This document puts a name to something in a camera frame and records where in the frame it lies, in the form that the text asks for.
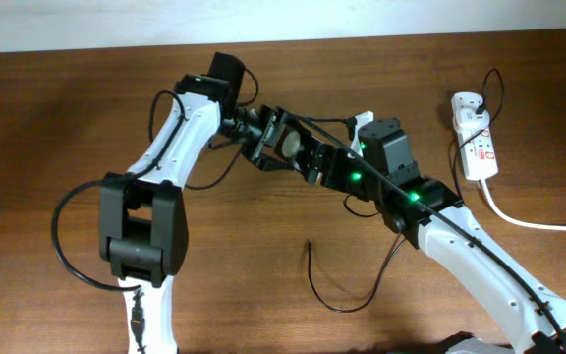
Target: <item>power strip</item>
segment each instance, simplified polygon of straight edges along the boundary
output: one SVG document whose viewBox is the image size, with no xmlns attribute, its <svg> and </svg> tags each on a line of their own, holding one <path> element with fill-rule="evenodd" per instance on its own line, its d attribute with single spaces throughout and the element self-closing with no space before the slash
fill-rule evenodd
<svg viewBox="0 0 566 354">
<path fill-rule="evenodd" d="M 490 129 L 487 128 L 490 115 L 488 111 L 476 113 L 481 103 L 481 96 L 472 92 L 459 92 L 451 98 L 453 128 L 458 134 L 458 146 L 485 128 L 460 150 L 464 174 L 470 181 L 490 178 L 499 172 Z"/>
</svg>

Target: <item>brown wood surface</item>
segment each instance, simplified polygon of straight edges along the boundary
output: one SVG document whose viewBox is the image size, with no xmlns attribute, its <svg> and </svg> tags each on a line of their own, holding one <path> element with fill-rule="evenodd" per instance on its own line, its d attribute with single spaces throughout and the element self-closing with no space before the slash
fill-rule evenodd
<svg viewBox="0 0 566 354">
<path fill-rule="evenodd" d="M 126 352 L 121 295 L 63 269 L 49 240 L 51 212 L 73 186 L 139 158 L 153 95 L 205 72 L 215 50 L 258 75 L 259 103 L 316 117 L 398 117 L 422 173 L 448 185 L 451 94 L 480 91 L 496 66 L 507 97 L 492 130 L 501 172 L 491 192 L 517 218 L 566 224 L 566 30 L 0 54 L 0 353 Z M 243 96 L 252 94 L 246 80 Z M 234 149 L 203 152 L 193 180 L 216 178 Z M 463 186 L 488 233 L 566 298 L 566 233 L 510 225 L 474 184 Z M 316 244 L 324 298 L 352 307 L 368 295 L 393 239 L 379 218 L 348 214 L 342 197 L 244 160 L 215 189 L 187 192 L 191 243 L 173 293 L 182 352 L 362 351 L 461 330 L 505 342 L 467 291 L 409 245 L 365 310 L 324 309 L 307 281 L 306 240 Z M 61 226 L 71 261 L 114 281 L 98 256 L 97 191 L 76 198 Z"/>
</svg>

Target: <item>wooden tabletop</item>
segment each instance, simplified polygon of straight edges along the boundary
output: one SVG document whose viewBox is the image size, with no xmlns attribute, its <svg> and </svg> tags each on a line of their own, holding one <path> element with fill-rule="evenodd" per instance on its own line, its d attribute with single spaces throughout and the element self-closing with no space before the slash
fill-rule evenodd
<svg viewBox="0 0 566 354">
<path fill-rule="evenodd" d="M 451 95 L 480 92 L 483 75 L 497 67 L 506 100 L 492 128 L 500 172 L 491 192 L 516 218 L 566 224 L 566 30 L 0 54 L 0 353 L 126 352 L 122 296 L 83 284 L 58 263 L 51 213 L 72 187 L 136 161 L 153 95 L 205 72 L 216 50 L 258 76 L 259 104 L 314 117 L 398 117 L 422 174 L 447 185 Z M 246 79 L 242 97 L 253 92 Z M 495 92 L 493 84 L 491 100 Z M 157 121 L 168 106 L 159 106 Z M 342 127 L 328 128 L 346 138 Z M 204 151 L 193 176 L 214 180 L 234 153 Z M 508 224 L 460 180 L 485 230 L 566 298 L 566 232 Z M 458 281 L 409 245 L 366 309 L 322 307 L 307 280 L 306 240 L 315 244 L 324 298 L 353 307 L 368 295 L 394 235 L 294 172 L 262 173 L 240 160 L 219 186 L 185 198 L 190 246 L 173 292 L 182 353 L 382 350 L 462 330 L 506 342 Z M 98 255 L 97 204 L 89 191 L 67 206 L 62 244 L 80 270 L 114 282 Z"/>
</svg>

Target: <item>white cable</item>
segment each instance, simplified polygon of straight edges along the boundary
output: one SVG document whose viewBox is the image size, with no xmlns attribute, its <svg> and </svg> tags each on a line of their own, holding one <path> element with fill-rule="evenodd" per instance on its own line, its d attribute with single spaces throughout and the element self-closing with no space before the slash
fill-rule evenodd
<svg viewBox="0 0 566 354">
<path fill-rule="evenodd" d="M 490 196 L 490 191 L 488 190 L 488 186 L 486 185 L 486 180 L 481 179 L 480 180 L 480 186 L 481 186 L 481 189 L 483 190 L 484 195 L 486 196 L 486 201 L 490 205 L 490 208 L 492 208 L 492 210 L 497 215 L 499 215 L 499 217 L 501 217 L 502 219 L 504 219 L 504 220 L 506 220 L 510 223 L 513 223 L 515 225 L 519 225 L 519 226 L 523 226 L 523 227 L 532 227 L 532 228 L 541 229 L 541 230 L 566 231 L 566 226 L 544 225 L 544 224 L 537 224 L 537 223 L 531 223 L 531 222 L 525 222 L 525 221 L 519 221 L 517 219 L 513 219 L 512 217 L 501 212 L 501 210 L 499 210 L 499 208 L 495 205 L 495 202 L 492 201 L 492 197 Z"/>
</svg>

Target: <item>robotic arm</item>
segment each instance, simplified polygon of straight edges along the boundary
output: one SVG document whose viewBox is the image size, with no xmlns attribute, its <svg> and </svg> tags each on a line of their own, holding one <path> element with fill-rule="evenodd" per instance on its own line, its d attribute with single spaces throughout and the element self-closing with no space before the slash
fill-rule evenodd
<svg viewBox="0 0 566 354">
<path fill-rule="evenodd" d="M 140 286 L 124 293 L 130 354 L 177 352 L 171 291 L 188 246 L 182 190 L 199 152 L 215 134 L 243 142 L 242 155 L 262 171 L 296 170 L 308 183 L 375 202 L 388 228 L 403 233 L 458 278 L 500 325 L 516 353 L 560 352 L 562 338 L 542 307 L 508 268 L 474 242 L 484 244 L 534 289 L 565 330 L 566 300 L 505 253 L 444 184 L 421 177 L 396 118 L 373 121 L 371 112 L 349 118 L 352 146 L 334 146 L 307 128 L 311 118 L 280 107 L 262 106 L 258 113 L 238 107 L 244 71 L 235 57 L 216 53 L 207 75 L 185 76 L 175 87 L 180 101 L 174 101 L 158 136 L 128 171 L 141 175 L 159 158 L 156 167 L 138 179 L 101 186 L 100 255 L 121 286 Z M 129 215 L 139 207 L 151 208 L 151 220 Z M 473 242 L 446 219 L 473 235 Z"/>
</svg>

